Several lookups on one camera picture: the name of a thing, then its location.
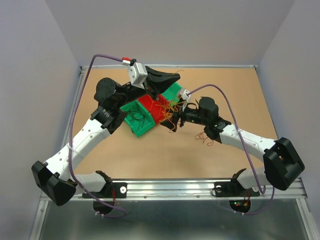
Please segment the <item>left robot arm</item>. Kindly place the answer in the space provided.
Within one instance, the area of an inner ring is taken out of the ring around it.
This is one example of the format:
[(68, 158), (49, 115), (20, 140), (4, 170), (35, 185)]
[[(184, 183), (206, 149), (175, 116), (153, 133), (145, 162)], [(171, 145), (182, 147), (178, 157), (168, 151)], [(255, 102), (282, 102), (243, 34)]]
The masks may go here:
[(45, 162), (36, 161), (31, 171), (36, 185), (57, 205), (66, 204), (76, 194), (111, 193), (111, 179), (102, 171), (76, 175), (73, 169), (103, 140), (111, 136), (125, 120), (121, 107), (149, 95), (153, 99), (181, 77), (179, 73), (154, 70), (142, 63), (128, 68), (130, 81), (120, 84), (105, 77), (98, 81), (94, 99), (97, 109), (77, 134)]

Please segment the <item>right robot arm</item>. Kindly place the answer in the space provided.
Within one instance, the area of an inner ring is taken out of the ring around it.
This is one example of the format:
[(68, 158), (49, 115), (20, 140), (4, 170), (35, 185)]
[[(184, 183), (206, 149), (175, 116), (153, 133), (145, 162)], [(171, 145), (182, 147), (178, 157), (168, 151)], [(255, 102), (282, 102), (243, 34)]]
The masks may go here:
[(255, 135), (239, 129), (219, 115), (219, 107), (210, 97), (202, 97), (195, 108), (179, 100), (169, 116), (160, 124), (172, 132), (184, 123), (202, 125), (206, 136), (220, 144), (243, 150), (248, 157), (263, 162), (260, 168), (251, 166), (233, 175), (231, 192), (242, 195), (250, 188), (273, 186), (285, 191), (305, 170), (305, 165), (292, 142), (282, 137), (278, 140)]

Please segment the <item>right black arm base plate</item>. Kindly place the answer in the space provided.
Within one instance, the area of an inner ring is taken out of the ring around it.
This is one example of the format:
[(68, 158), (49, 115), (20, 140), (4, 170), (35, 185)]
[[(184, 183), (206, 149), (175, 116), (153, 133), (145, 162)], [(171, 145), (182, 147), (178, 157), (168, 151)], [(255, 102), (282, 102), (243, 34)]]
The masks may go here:
[(211, 190), (211, 194), (217, 198), (231, 197), (259, 197), (260, 193), (252, 189), (245, 189), (239, 183), (232, 181), (217, 181)]

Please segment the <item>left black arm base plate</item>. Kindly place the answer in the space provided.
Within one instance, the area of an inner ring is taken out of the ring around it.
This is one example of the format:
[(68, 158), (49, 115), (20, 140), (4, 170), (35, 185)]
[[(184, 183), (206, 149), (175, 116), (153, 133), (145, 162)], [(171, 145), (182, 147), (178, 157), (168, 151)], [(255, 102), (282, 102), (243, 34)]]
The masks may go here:
[(125, 199), (127, 197), (127, 186), (126, 182), (108, 182), (99, 192), (91, 192), (97, 198), (113, 198)]

